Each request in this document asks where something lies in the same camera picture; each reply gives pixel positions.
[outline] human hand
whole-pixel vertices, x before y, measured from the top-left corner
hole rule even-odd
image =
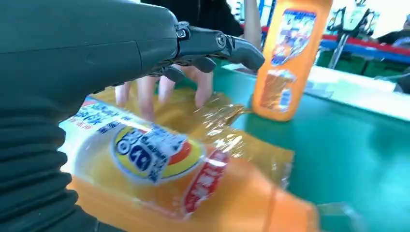
[[[194,66],[182,67],[175,65],[175,67],[182,70],[186,77],[196,82],[198,85],[198,89],[195,94],[195,105],[196,107],[202,107],[205,102],[211,97],[213,92],[212,80],[213,80],[213,73],[205,73],[201,72]],[[159,82],[159,90],[158,90],[158,100],[160,103],[166,103],[166,101],[171,96],[175,82],[169,80],[165,76],[151,77],[145,76],[143,78],[137,79],[137,100],[138,100],[138,107],[140,109],[141,115],[144,119],[154,121],[154,91],[155,91],[155,83]],[[125,103],[129,99],[129,91],[131,88],[131,83],[126,82],[121,86],[116,87],[116,101],[117,105],[123,107]]]

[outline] red label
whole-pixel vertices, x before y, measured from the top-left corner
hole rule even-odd
[[[229,157],[220,150],[211,154],[185,196],[184,210],[187,214],[193,213],[202,201],[215,192],[228,162]]]
[[[181,150],[178,153],[176,153],[175,155],[171,156],[168,165],[172,165],[172,164],[176,164],[178,162],[181,162],[186,157],[188,157],[190,152],[191,152],[191,144],[188,143],[188,142],[184,142],[184,144],[182,145]]]
[[[81,106],[83,107],[83,106],[92,105],[92,104],[95,104],[95,103],[97,103],[97,101],[85,100]]]

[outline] plastic bottle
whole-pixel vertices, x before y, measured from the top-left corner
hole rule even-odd
[[[278,0],[259,69],[253,110],[290,120],[303,95],[322,39],[332,0]]]
[[[87,98],[60,151],[88,213],[126,231],[317,231],[314,206],[251,163]]]

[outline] yellow logo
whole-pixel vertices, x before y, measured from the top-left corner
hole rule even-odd
[[[155,124],[125,127],[113,141],[117,166],[135,181],[158,184],[192,171],[205,157],[205,147],[186,135],[173,134]]]

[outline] robotic hand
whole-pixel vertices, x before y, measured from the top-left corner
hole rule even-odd
[[[130,0],[2,0],[0,30],[0,231],[111,231],[74,205],[59,170],[58,123],[86,95],[146,74],[183,78],[171,64],[210,72],[209,58],[264,61],[244,40]]]

